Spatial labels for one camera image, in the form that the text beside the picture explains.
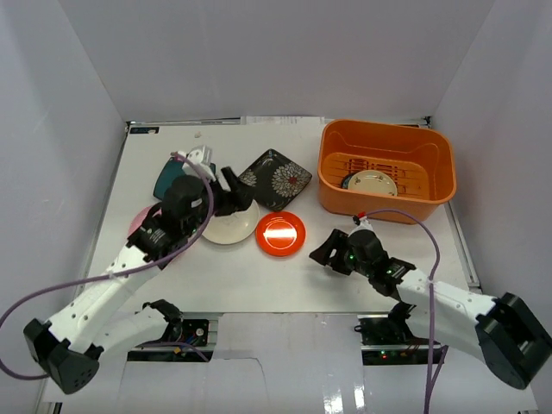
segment dish rack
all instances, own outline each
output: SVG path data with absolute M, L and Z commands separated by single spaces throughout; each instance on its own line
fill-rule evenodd
M 388 175 L 397 186 L 397 196 L 342 188 L 349 174 L 363 170 Z M 396 209 L 423 221 L 456 192 L 453 149 L 443 135 L 431 129 L 374 122 L 329 123 L 323 131 L 318 177 L 322 206 L 346 215 Z M 379 213 L 374 218 L 414 223 L 397 213 Z

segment floral pattern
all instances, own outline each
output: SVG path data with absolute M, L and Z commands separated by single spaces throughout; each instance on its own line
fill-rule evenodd
M 257 176 L 249 169 L 242 172 L 239 178 L 243 184 L 247 184 L 250 187 L 255 187 L 257 184 Z
M 273 174 L 272 186 L 281 197 L 297 196 L 309 184 L 311 175 L 294 162 L 279 166 Z

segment white wall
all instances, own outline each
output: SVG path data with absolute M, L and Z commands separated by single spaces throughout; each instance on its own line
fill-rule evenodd
M 125 120 L 433 114 L 493 0 L 60 0 Z
M 0 2 L 0 312 L 76 279 L 97 227 L 124 124 L 57 0 Z M 22 329 L 62 295 L 24 305 L 0 333 L 0 357 L 37 374 Z M 40 383 L 0 373 L 0 412 L 32 412 Z
M 552 332 L 552 1 L 496 2 L 435 115 L 454 143 L 455 205 L 486 292 Z M 552 361 L 532 383 L 552 413 Z

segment cable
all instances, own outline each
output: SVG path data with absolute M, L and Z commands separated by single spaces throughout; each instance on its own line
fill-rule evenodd
M 185 340 L 185 343 L 193 345 L 196 341 L 196 334 L 192 334 L 188 339 Z M 184 352 L 184 347 L 180 347 L 180 352 Z
M 425 233 L 430 237 L 431 242 L 433 243 L 433 247 L 435 248 L 435 256 L 436 256 L 435 263 L 433 264 L 433 267 L 431 268 L 431 271 L 430 271 L 430 275 L 428 276 L 429 289 L 430 289 L 430 337 L 428 339 L 430 343 L 428 346 L 428 372 L 425 380 L 425 397 L 423 402 L 423 414 L 429 414 L 431 393 L 437 381 L 437 375 L 441 372 L 441 366 L 442 366 L 442 363 L 444 362 L 444 354 L 446 354 L 446 351 L 444 351 L 444 354 L 442 354 L 441 356 L 441 360 L 439 361 L 439 364 L 437 366 L 437 369 L 434 375 L 433 374 L 433 342 L 435 341 L 435 288 L 433 286 L 433 278 L 435 278 L 435 272 L 437 270 L 437 267 L 439 266 L 439 262 L 441 261 L 441 250 L 439 250 L 439 245 L 437 244 L 437 240 L 431 233 L 430 229 L 428 229 L 428 227 L 425 224 L 423 224 L 420 220 L 418 220 L 414 216 L 404 211 L 395 210 L 395 209 L 375 210 L 375 211 L 370 211 L 369 213 L 366 213 L 365 216 L 373 216 L 374 214 L 383 213 L 383 212 L 399 213 L 418 223 L 425 231 Z
M 198 354 L 199 358 L 204 360 L 205 362 L 209 362 L 209 359 L 205 356 L 203 352 L 201 352 L 199 349 L 191 345 L 187 342 L 157 342 L 157 343 L 143 343 L 140 345 L 142 348 L 156 348 L 156 347 L 179 347 L 179 348 L 189 348 L 196 354 Z
M 416 338 L 414 341 L 411 341 L 411 344 L 403 352 L 405 352 L 405 354 L 407 355 L 412 355 L 420 349 L 420 346 L 421 346 L 421 341 L 418 338 Z
M 92 277 L 92 278 L 87 278 L 87 279 L 82 279 L 82 280 L 74 280 L 72 282 L 66 282 L 66 283 L 60 283 L 58 285 L 53 285 L 53 286 L 50 286 L 50 287 L 46 287 L 44 289 L 40 289 L 39 291 L 36 291 L 34 293 L 30 293 L 29 295 L 25 296 L 24 298 L 21 298 L 18 301 L 16 301 L 13 305 L 11 305 L 3 313 L 3 315 L 0 317 L 0 329 L 2 328 L 3 324 L 6 322 L 6 319 L 8 319 L 9 315 L 11 315 L 12 312 L 15 309 L 17 309 L 19 306 L 21 306 L 22 304 L 28 302 L 31 299 L 37 298 L 37 297 L 39 297 L 41 295 L 44 295 L 46 293 L 49 293 L 49 292 L 55 292 L 55 291 L 58 291 L 58 290 L 61 290 L 61 289 L 65 289 L 67 287 L 73 287 L 73 286 L 78 286 L 78 285 L 86 285 L 88 283 L 101 282 L 101 281 L 104 281 L 104 280 L 109 280 L 111 277 L 122 277 L 122 276 L 130 275 L 130 274 L 135 274 L 135 273 L 141 272 L 143 270 L 147 270 L 151 267 L 162 265 L 162 264 L 170 261 L 174 257 L 178 256 L 179 254 L 183 253 L 188 248 L 190 248 L 190 246 L 193 243 L 195 243 L 199 239 L 199 237 L 201 237 L 201 234 L 204 232 L 205 228 L 207 227 L 207 224 L 209 223 L 209 220 L 210 220 L 211 216 L 213 215 L 213 210 L 215 208 L 215 205 L 214 205 L 215 204 L 215 198 L 213 196 L 213 191 L 210 188 L 209 181 L 205 177 L 204 172 L 199 167 L 195 166 L 186 157 L 180 156 L 179 158 L 182 161 L 184 161 L 186 164 L 188 164 L 191 167 L 191 169 L 198 175 L 198 177 L 204 182 L 205 188 L 207 189 L 207 196 L 208 196 L 207 217 L 205 218 L 205 221 L 203 223 L 201 223 L 201 225 L 199 226 L 198 231 L 196 231 L 196 233 L 190 238 L 190 240 L 188 240 L 188 242 L 182 248 L 172 252 L 171 254 L 169 254 L 168 256 L 166 256 L 162 259 L 153 261 L 151 263 L 147 263 L 146 265 L 143 265 L 143 266 L 135 267 L 133 269 L 125 270 L 124 272 L 115 272 L 113 274 L 103 274 L 101 276 L 95 276 L 95 277 Z M 43 375 L 23 375 L 23 374 L 20 374 L 20 373 L 16 373 L 16 372 L 12 371 L 11 369 L 9 369 L 8 367 L 6 367 L 6 365 L 3 363 L 1 358 L 0 358 L 0 370 L 4 371 L 10 377 L 15 378 L 16 380 L 32 381 L 32 380 L 43 380 L 45 378 L 48 378 L 48 376 L 46 374 L 43 374 Z

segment paper sheet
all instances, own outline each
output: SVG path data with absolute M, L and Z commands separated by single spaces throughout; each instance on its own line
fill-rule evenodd
M 95 412 L 363 413 L 356 323 L 354 315 L 224 315 L 209 364 L 130 362 L 116 404 L 110 397 L 101 406 L 111 409 Z M 98 402 L 64 404 L 62 414 L 81 414 L 86 404 Z
M 297 124 L 324 125 L 323 116 L 242 116 L 241 125 L 272 124 L 272 125 L 297 125 Z

